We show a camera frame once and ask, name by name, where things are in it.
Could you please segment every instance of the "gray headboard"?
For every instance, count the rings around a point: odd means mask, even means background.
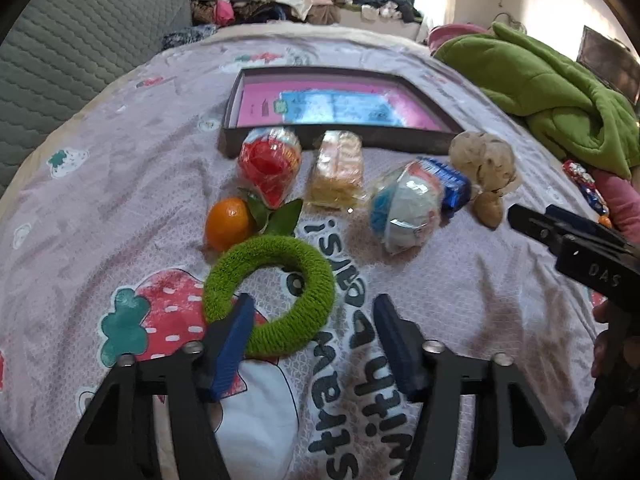
[[[190,25],[189,0],[31,0],[0,44],[0,196],[47,135]]]

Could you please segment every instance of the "tangerine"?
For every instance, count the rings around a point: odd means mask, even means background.
[[[207,244],[221,253],[244,242],[253,230],[254,219],[240,198],[225,198],[215,203],[204,226]]]

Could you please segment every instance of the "open box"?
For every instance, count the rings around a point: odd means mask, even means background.
[[[462,127],[399,75],[322,66],[242,69],[226,105],[224,152],[238,156],[253,128],[286,126],[303,150],[327,130],[349,130],[363,146],[447,155]]]

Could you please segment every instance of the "green yarn ring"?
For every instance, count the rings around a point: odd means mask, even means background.
[[[207,322],[225,317],[242,280],[269,265],[300,270],[305,288],[284,316],[254,326],[247,357],[278,357],[300,350],[324,326],[334,305],[334,275],[316,248],[290,236],[261,235],[232,247],[211,269],[202,297]]]

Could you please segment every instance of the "metal bolt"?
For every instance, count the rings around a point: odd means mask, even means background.
[[[189,341],[182,347],[185,354],[199,354],[204,350],[204,346],[200,341]]]
[[[511,366],[513,364],[513,357],[502,352],[498,352],[494,355],[494,363],[498,366]]]
[[[118,356],[118,366],[133,366],[136,356],[133,354],[122,354]]]
[[[422,349],[430,354],[442,354],[444,352],[444,348],[444,345],[435,339],[429,339],[422,343]]]

